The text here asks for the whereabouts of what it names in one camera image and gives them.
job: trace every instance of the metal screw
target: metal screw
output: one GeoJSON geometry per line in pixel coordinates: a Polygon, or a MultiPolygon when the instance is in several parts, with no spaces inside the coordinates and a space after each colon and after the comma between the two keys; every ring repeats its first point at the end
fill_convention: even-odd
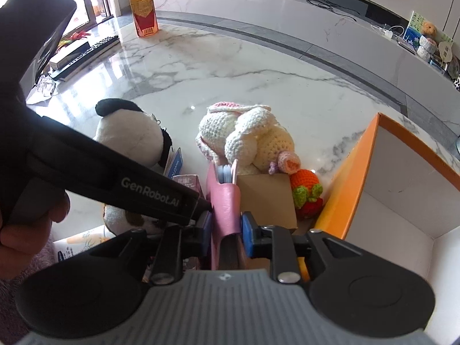
{"type": "Polygon", "coordinates": [[[283,284],[295,284],[300,280],[297,272],[282,272],[278,275],[278,281],[283,284]]]}
{"type": "Polygon", "coordinates": [[[155,285],[168,285],[174,281],[174,276],[167,274],[166,272],[159,272],[158,274],[153,275],[150,280],[155,285]]]}

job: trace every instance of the black panda ear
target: black panda ear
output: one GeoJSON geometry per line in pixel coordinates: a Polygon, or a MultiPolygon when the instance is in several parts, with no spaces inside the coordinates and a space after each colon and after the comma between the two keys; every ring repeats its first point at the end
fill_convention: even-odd
{"type": "Polygon", "coordinates": [[[162,157],[160,158],[160,161],[158,162],[158,164],[162,168],[165,168],[166,162],[168,161],[169,150],[171,149],[173,142],[171,140],[171,137],[166,132],[166,130],[162,129],[162,133],[163,133],[163,151],[162,151],[162,157]]]}
{"type": "Polygon", "coordinates": [[[105,117],[120,109],[143,112],[134,102],[122,100],[121,98],[104,98],[96,104],[95,109],[96,114],[101,117],[105,117]]]}

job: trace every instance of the bottle label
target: bottle label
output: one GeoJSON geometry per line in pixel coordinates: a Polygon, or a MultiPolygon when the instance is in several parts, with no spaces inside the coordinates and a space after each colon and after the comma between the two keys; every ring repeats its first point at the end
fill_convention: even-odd
{"type": "Polygon", "coordinates": [[[129,0],[137,35],[144,37],[158,31],[153,0],[129,0]]]}

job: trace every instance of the panda plush toy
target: panda plush toy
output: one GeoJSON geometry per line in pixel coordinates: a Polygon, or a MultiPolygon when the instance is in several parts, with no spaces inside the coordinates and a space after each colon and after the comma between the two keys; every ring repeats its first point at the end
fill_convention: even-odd
{"type": "MultiPolygon", "coordinates": [[[[99,101],[96,113],[102,119],[94,140],[148,168],[157,164],[165,168],[172,141],[155,115],[144,112],[132,101],[118,98],[99,101]]],[[[150,235],[161,232],[158,219],[115,206],[105,205],[103,217],[115,235],[132,228],[143,228],[150,235]]]]}

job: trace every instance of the black keyboard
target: black keyboard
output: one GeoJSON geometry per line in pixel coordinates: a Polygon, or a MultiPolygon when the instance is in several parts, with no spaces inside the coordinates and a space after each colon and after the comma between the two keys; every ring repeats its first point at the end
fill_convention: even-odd
{"type": "Polygon", "coordinates": [[[77,71],[80,71],[84,66],[88,65],[91,61],[99,57],[101,54],[117,45],[120,42],[118,35],[109,36],[95,45],[91,46],[86,52],[80,54],[67,66],[63,67],[61,70],[56,70],[51,73],[51,78],[53,80],[68,80],[71,78],[77,71]]]}

